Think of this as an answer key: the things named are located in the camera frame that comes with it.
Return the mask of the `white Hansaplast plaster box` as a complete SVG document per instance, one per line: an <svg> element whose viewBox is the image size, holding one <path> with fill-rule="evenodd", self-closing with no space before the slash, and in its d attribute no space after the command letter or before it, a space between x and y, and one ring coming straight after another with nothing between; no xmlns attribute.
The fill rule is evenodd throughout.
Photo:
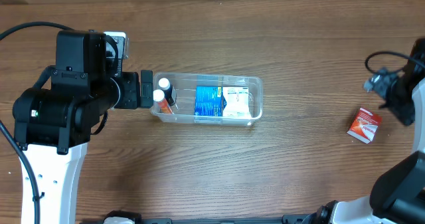
<svg viewBox="0 0 425 224"><path fill-rule="evenodd" d="M251 118L248 87L223 87L222 94L226 104L222 116L231 118Z"/></svg>

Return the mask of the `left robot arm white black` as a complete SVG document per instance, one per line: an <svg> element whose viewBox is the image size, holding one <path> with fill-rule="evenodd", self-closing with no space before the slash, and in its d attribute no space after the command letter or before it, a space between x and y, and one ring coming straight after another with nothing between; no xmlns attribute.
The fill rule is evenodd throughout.
<svg viewBox="0 0 425 224"><path fill-rule="evenodd" d="M14 137L33 171L23 176L23 223L73 223L88 143L108 111L153 106L152 72L122 69L128 47L123 32L61 31L51 87L39 81L15 101Z"/></svg>

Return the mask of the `red medicine box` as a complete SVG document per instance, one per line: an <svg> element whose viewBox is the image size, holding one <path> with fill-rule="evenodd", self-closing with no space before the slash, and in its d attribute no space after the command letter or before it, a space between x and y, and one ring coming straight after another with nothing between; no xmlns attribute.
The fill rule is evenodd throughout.
<svg viewBox="0 0 425 224"><path fill-rule="evenodd" d="M382 120L382 117L378 114L360 107L347 130L347 134L365 144L369 144L374 140Z"/></svg>

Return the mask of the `black bottle white cap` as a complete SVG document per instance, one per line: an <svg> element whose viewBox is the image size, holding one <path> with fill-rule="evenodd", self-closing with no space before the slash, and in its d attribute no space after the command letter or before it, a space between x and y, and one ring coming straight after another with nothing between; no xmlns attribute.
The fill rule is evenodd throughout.
<svg viewBox="0 0 425 224"><path fill-rule="evenodd" d="M169 79L161 78L158 82L159 88L164 92L165 99L170 106L173 106L177 99L177 92Z"/></svg>

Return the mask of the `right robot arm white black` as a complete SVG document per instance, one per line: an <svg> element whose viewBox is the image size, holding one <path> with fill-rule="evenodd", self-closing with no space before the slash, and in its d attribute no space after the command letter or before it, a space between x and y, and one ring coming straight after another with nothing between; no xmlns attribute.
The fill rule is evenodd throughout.
<svg viewBox="0 0 425 224"><path fill-rule="evenodd" d="M364 83L405 126L414 125L411 154L382 174L371 194L353 201L332 201L302 219L302 223L423 223L424 222L424 39L416 40L397 70L371 70Z"/></svg>

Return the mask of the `orange Redoxon tube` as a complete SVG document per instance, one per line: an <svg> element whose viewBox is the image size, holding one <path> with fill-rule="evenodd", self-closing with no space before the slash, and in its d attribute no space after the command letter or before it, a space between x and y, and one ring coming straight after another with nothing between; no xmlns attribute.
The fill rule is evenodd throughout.
<svg viewBox="0 0 425 224"><path fill-rule="evenodd" d="M157 103L158 107L160 107L162 113L172 114L173 111L169 106L168 101L165 98L164 91L157 89L153 91L153 101Z"/></svg>

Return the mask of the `blue medicine box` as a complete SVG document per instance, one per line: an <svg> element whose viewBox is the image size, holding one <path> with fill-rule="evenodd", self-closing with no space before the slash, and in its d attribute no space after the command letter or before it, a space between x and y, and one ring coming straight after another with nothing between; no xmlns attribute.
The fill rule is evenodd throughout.
<svg viewBox="0 0 425 224"><path fill-rule="evenodd" d="M223 99L220 86L197 86L194 115L222 116Z"/></svg>

